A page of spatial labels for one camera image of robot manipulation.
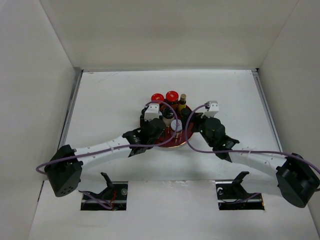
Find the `black pepper shaker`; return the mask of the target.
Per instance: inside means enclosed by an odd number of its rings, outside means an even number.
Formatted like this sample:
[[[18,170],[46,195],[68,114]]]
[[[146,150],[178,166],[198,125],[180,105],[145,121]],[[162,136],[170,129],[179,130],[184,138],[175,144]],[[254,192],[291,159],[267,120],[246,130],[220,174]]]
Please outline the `black pepper shaker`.
[[[190,114],[191,114],[191,111],[187,107],[183,108],[180,111],[180,116],[181,116],[182,119],[188,119]]]

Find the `yellow bottle gold cap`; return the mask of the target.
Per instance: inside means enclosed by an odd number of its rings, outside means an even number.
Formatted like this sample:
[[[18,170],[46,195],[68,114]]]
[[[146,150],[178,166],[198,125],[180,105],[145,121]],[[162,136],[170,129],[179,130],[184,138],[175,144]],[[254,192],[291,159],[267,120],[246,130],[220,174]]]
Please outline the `yellow bottle gold cap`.
[[[186,108],[186,105],[187,105],[187,95],[183,93],[180,95],[180,99],[178,102],[178,108],[177,108],[178,112],[181,113],[181,111]]]

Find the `white lid jar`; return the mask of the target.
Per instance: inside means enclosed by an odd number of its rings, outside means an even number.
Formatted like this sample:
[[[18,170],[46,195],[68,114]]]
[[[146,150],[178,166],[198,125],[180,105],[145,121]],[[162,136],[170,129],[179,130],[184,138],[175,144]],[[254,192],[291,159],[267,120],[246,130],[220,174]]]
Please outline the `white lid jar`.
[[[180,119],[173,120],[170,123],[170,135],[174,139],[179,139],[182,135],[182,131],[183,131],[183,125],[182,125],[182,121]]]

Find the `black cap white bottle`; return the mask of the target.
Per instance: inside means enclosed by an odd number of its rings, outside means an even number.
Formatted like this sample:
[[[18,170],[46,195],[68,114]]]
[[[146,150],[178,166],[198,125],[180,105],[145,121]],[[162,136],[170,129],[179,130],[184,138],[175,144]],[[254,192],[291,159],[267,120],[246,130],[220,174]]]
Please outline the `black cap white bottle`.
[[[175,119],[175,115],[169,107],[163,109],[162,119],[167,126],[169,126],[171,122]]]

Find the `red lid jar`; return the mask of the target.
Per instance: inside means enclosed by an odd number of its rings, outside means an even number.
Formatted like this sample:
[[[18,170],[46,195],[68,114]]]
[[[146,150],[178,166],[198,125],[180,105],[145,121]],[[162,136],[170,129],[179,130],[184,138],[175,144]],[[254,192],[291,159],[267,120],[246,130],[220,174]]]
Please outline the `red lid jar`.
[[[165,95],[165,102],[176,110],[179,105],[179,94],[174,90],[168,91]]]
[[[165,101],[164,96],[161,93],[155,93],[151,96],[151,101]]]

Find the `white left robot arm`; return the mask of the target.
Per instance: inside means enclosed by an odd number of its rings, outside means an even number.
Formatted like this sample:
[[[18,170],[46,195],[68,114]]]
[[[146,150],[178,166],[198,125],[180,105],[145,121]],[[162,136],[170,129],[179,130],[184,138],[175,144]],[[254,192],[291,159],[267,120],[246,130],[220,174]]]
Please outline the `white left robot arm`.
[[[44,167],[45,175],[56,197],[73,192],[81,182],[83,171],[111,160],[129,158],[151,149],[165,131],[160,106],[151,103],[142,111],[140,127],[97,145],[60,147]]]

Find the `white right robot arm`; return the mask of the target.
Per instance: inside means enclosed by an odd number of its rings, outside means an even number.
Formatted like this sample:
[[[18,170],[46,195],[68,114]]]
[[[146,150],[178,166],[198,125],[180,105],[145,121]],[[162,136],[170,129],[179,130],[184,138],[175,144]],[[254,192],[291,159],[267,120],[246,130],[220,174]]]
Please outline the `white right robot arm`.
[[[229,163],[240,164],[262,173],[258,179],[240,172],[223,189],[227,198],[245,200],[252,194],[269,194],[283,197],[291,205],[304,208],[314,193],[320,190],[320,170],[296,153],[254,150],[226,134],[225,126],[213,116],[191,112],[186,123],[200,133],[210,153]]]

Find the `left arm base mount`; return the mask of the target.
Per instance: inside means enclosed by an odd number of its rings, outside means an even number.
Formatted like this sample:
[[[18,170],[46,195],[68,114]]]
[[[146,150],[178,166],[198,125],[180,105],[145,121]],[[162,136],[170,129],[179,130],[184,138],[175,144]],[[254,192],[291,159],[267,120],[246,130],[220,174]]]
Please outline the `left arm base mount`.
[[[81,211],[126,211],[129,184],[127,181],[112,181],[101,172],[106,187],[99,193],[81,191]]]

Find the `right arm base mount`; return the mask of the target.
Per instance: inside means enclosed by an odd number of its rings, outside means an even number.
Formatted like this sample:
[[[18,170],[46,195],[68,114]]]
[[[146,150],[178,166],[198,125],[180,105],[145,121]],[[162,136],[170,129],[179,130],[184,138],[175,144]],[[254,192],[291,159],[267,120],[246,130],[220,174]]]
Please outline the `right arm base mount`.
[[[248,193],[242,186],[248,171],[240,172],[234,179],[215,182],[220,211],[265,210],[261,193]]]

